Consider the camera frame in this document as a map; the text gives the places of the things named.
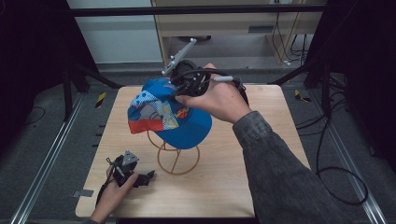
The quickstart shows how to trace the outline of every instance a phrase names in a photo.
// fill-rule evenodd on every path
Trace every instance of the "white wall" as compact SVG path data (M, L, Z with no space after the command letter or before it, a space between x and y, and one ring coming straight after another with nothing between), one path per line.
M151 7L149 0L67 0L70 8ZM76 17L96 63L161 63L153 16Z

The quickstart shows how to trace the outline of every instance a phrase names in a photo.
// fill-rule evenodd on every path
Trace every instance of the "cap brim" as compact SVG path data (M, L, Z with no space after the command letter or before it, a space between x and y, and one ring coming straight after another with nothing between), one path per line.
M191 117L182 126L155 132L167 144L177 149L189 149L198 146L209 134L212 127L210 114L196 108L190 108Z

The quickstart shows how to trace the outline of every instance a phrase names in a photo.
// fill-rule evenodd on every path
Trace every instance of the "human hand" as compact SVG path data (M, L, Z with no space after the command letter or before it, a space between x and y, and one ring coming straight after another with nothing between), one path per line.
M207 64L205 68L216 69L212 63ZM211 80L209 88L204 95L196 97L180 95L176 97L176 100L188 107L202 109L213 117L232 124L251 112L239 90L232 82Z
M110 173L111 167L112 166L108 167L106 171L107 175ZM100 201L96 205L90 220L97 223L105 223L110 214L116 210L125 196L134 187L134 182L136 181L137 177L138 174L131 175L121 187L119 187L117 181L114 180L114 178L110 178L110 181L103 191Z

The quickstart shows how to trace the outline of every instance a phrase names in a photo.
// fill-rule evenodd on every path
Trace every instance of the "black pole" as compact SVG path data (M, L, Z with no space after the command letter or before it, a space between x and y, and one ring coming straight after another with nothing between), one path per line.
M269 12L321 12L329 7L326 4L309 5L235 5L235 6L193 6L193 7L115 7L115 8L77 8L51 10L47 15L70 17L104 16L143 16L143 15L180 15L180 14L220 14L220 13L269 13Z

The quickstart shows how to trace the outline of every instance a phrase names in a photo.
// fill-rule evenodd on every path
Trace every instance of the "wooden tabletop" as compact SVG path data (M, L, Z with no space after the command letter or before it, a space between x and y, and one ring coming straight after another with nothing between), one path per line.
M294 155L309 167L280 87L246 87L250 107L263 114ZM79 198L77 216L89 217L94 210L98 191L106 181L106 158L114 161L129 149L139 158L136 172L155 170L156 175L148 186L133 189L114 217L254 217L242 148L232 124L212 118L212 129L198 146L200 157L195 168L184 175L168 174L159 162L166 170L174 168L174 173L182 173L196 163L198 150L182 150L175 165L176 151L162 150L158 160L159 149L150 143L147 133L130 133L127 109L141 88L119 90L84 185L84 189L93 190L93 195ZM155 133L150 137L157 146L163 142Z

